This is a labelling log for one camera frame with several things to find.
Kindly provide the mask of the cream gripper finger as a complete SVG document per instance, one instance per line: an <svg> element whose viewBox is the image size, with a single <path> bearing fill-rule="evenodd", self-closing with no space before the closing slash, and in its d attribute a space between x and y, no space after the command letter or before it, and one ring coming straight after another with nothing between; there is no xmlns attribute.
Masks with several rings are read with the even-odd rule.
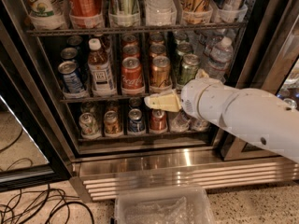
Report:
<svg viewBox="0 0 299 224"><path fill-rule="evenodd" d="M195 78L203 78L208 77L208 73L204 69L199 69L197 71L197 74L195 75Z"/></svg>
<svg viewBox="0 0 299 224"><path fill-rule="evenodd" d="M145 105L151 109L161 109L168 112L179 112L180 98L175 90L155 93L144 98Z"/></svg>

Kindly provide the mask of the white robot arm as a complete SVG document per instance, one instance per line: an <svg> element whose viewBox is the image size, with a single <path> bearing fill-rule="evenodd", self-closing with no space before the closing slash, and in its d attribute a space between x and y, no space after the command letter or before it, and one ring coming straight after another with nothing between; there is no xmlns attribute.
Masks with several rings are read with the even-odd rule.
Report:
<svg viewBox="0 0 299 224"><path fill-rule="evenodd" d="M155 93L144 98L151 109L183 110L264 150L299 162L299 111L259 89L236 89L211 77L189 81L181 92Z"/></svg>

